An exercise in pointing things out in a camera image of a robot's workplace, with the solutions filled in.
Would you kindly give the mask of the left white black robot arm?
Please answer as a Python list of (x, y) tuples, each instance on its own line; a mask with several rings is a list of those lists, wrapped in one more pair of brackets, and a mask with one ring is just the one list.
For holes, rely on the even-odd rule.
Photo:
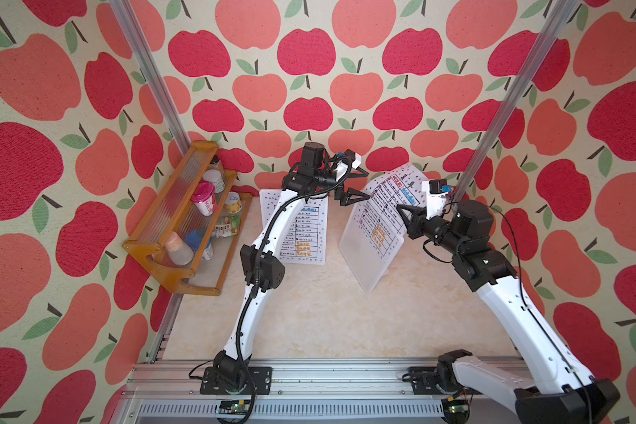
[(345, 189), (349, 178), (365, 178), (368, 173), (360, 167), (361, 155), (346, 150), (329, 157), (318, 142), (308, 142), (301, 150), (300, 160), (282, 180), (282, 191), (274, 215), (252, 245), (240, 249), (245, 277), (245, 295), (238, 321), (224, 349), (213, 362), (212, 374), (227, 390), (240, 391), (254, 387), (249, 370), (254, 334), (268, 297), (284, 279), (285, 267), (279, 259), (279, 248), (295, 218), (310, 200), (334, 194), (342, 206), (369, 198), (358, 190)]

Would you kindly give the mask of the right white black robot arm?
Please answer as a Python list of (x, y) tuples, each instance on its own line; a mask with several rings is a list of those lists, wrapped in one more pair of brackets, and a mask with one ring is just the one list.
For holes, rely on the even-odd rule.
[(433, 376), (450, 396), (472, 389), (515, 413), (522, 423), (600, 423), (620, 395), (578, 360), (529, 302), (517, 270), (489, 245), (494, 218), (486, 205), (461, 201), (452, 220), (426, 208), (399, 204), (410, 238), (426, 237), (450, 252), (450, 263), (489, 307), (526, 362), (530, 378), (487, 364), (466, 350), (445, 353)]

